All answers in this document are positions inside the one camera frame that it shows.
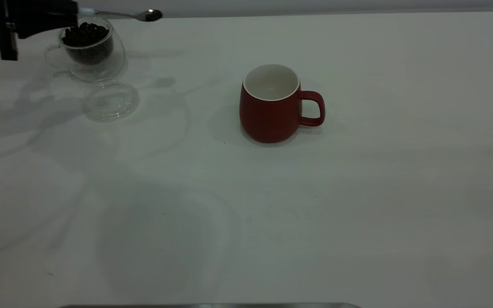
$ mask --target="mug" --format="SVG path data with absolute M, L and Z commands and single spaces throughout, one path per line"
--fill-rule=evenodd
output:
M 302 100 L 319 105 L 321 116 L 302 117 Z M 251 70 L 243 79 L 239 105 L 241 125 L 259 142 L 281 142 L 298 126 L 319 126 L 325 117 L 323 97 L 302 91 L 300 79 L 290 68 L 265 64 Z
M 78 19 L 82 23 L 96 24 L 108 29 L 102 40 L 83 47 L 68 46 L 63 42 L 66 29 L 60 30 L 57 45 L 45 49 L 45 60 L 56 68 L 64 68 L 84 81 L 96 81 L 111 78 L 119 74 L 125 63 L 125 48 L 119 35 L 109 21 L 95 16 Z

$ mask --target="mug rim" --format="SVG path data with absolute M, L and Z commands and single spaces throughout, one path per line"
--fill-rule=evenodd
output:
M 261 68 L 262 66 L 280 66 L 282 68 L 287 68 L 288 70 L 290 70 L 294 74 L 294 76 L 296 76 L 296 88 L 290 94 L 288 94 L 287 96 L 283 96 L 282 98 L 278 98 L 278 99 L 262 99 L 262 98 L 259 98 L 256 95 L 253 95 L 247 89 L 247 86 L 245 85 L 245 81 L 247 80 L 247 77 L 249 76 L 250 73 L 252 73 L 257 68 Z M 254 67 L 253 69 L 251 69 L 248 73 L 246 73 L 245 77 L 243 77 L 243 88 L 248 93 L 248 95 L 252 96 L 255 99 L 262 100 L 262 101 L 281 101 L 281 100 L 285 100 L 285 99 L 289 98 L 290 96 L 292 96 L 294 93 L 296 93 L 298 91 L 298 89 L 300 88 L 300 77 L 298 76 L 298 74 L 296 74 L 296 72 L 293 69 L 289 68 L 286 65 L 277 64 L 277 63 L 260 64 L 260 65 L 258 65 L 256 67 Z
M 109 31 L 108 31 L 108 34 L 103 38 L 101 39 L 100 41 L 97 41 L 96 43 L 94 44 L 90 44 L 90 45 L 87 45 L 87 46 L 80 46 L 80 47 L 75 47 L 75 46 L 70 46 L 70 45 L 66 45 L 63 41 L 62 41 L 62 33 L 64 31 L 66 31 L 66 29 L 69 29 L 71 27 L 65 27 L 65 28 L 62 28 L 62 30 L 60 30 L 60 32 L 58 32 L 58 43 L 64 47 L 66 47 L 67 49 L 87 49 L 87 48 L 90 48 L 90 47 L 94 47 L 98 44 L 101 44 L 101 43 L 104 43 L 104 41 L 107 41 L 111 35 L 113 35 L 113 26 L 112 24 L 102 18 L 102 17 L 98 17 L 98 16 L 87 16 L 87 17 L 81 17 L 77 20 L 77 25 L 80 26 L 82 23 L 86 23 L 88 22 L 89 20 L 104 20 L 105 23 L 107 23 L 108 27 L 109 27 Z

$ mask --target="clear plastic lid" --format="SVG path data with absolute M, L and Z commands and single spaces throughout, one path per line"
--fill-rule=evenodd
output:
M 83 111 L 93 121 L 117 121 L 131 114 L 138 103 L 133 86 L 114 79 L 98 80 L 86 92 Z

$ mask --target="mug handle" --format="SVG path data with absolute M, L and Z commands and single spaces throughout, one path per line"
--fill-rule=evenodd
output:
M 63 68 L 67 70 L 62 49 L 57 44 L 51 45 L 43 51 L 45 62 L 51 65 L 53 68 Z
M 324 117 L 325 117 L 323 96 L 321 96 L 319 93 L 313 92 L 313 91 L 302 91 L 302 94 L 300 95 L 300 99 L 312 100 L 312 101 L 316 102 L 317 105 L 319 105 L 319 111 L 321 113 L 321 116 L 318 117 L 317 119 L 302 117 L 300 120 L 300 125 L 319 126 L 319 125 L 323 124 Z

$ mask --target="white wall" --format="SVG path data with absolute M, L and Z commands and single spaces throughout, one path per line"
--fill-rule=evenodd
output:
M 77 0 L 99 10 L 162 10 L 165 17 L 249 16 L 378 10 L 493 10 L 493 0 Z

